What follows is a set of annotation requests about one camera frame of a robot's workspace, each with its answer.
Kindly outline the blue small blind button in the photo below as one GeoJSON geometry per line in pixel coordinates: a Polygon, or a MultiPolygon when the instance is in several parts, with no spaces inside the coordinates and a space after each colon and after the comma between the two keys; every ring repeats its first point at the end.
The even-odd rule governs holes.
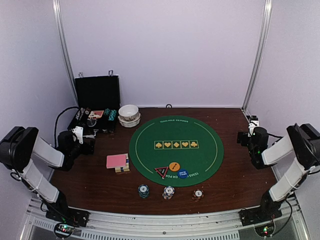
{"type": "Polygon", "coordinates": [[[186,169],[180,169],[177,171],[177,176],[180,179],[186,179],[189,176],[189,172],[186,169]]]}

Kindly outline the red triangular all-in button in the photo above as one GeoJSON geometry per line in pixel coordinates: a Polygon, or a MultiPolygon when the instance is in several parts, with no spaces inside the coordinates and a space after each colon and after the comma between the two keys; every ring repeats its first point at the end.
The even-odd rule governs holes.
{"type": "Polygon", "coordinates": [[[156,167],[154,170],[161,176],[162,179],[164,179],[167,175],[169,167],[164,166],[164,167],[156,167]]]}

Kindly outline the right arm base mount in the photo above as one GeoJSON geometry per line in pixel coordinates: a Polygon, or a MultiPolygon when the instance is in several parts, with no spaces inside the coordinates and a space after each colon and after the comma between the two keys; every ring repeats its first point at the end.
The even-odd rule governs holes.
{"type": "Polygon", "coordinates": [[[238,214],[243,227],[271,221],[274,218],[282,216],[282,212],[280,210],[276,210],[272,213],[261,213],[259,207],[250,209],[243,208],[238,212],[238,214]]]}

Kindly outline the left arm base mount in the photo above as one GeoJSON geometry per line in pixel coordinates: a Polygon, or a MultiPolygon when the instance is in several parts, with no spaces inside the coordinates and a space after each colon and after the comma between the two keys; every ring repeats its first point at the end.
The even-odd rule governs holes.
{"type": "Polygon", "coordinates": [[[54,210],[48,210],[45,217],[56,222],[66,223],[74,227],[86,227],[90,213],[85,210],[69,209],[69,215],[62,216],[54,210]]]}

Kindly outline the brown poker chip stack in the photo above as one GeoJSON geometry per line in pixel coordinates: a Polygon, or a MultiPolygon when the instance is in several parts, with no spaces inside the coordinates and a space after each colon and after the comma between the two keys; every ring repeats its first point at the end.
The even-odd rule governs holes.
{"type": "Polygon", "coordinates": [[[204,192],[201,189],[196,189],[193,191],[192,200],[200,201],[204,197],[204,192]]]}

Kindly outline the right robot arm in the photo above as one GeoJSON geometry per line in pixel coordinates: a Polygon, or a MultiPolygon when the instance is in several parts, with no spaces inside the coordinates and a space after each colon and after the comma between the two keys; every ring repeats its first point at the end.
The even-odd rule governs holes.
{"type": "Polygon", "coordinates": [[[308,175],[318,172],[320,165],[320,132],[310,123],[290,125],[284,136],[268,145],[271,134],[257,121],[249,123],[247,132],[238,132],[237,143],[246,147],[252,165],[258,169],[288,161],[286,171],[261,197],[258,207],[243,209],[241,217],[257,217],[266,221],[276,215],[280,206],[296,191],[308,175]]]}

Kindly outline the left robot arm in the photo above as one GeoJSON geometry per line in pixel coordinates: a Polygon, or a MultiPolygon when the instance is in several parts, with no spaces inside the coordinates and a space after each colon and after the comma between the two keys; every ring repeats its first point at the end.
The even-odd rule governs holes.
{"type": "Polygon", "coordinates": [[[0,141],[0,162],[11,171],[12,177],[21,181],[31,192],[39,195],[48,210],[61,222],[72,218],[72,211],[64,193],[53,186],[36,167],[33,157],[50,168],[70,171],[80,155],[94,152],[94,138],[83,137],[82,127],[63,131],[54,148],[39,136],[36,127],[13,127],[0,141]]]}

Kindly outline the orange round blind button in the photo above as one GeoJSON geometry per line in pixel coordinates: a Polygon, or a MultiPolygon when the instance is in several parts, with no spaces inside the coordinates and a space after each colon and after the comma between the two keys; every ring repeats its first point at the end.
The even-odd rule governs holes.
{"type": "Polygon", "coordinates": [[[171,162],[169,164],[169,169],[172,171],[172,172],[177,172],[179,171],[181,168],[180,164],[178,162],[171,162]]]}

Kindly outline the blue white poker chip stack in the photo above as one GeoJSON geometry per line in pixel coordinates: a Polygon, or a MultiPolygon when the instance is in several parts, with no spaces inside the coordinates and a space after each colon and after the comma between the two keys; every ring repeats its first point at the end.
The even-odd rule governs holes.
{"type": "Polygon", "coordinates": [[[170,200],[175,194],[175,188],[173,186],[166,186],[163,190],[162,197],[165,200],[170,200]]]}

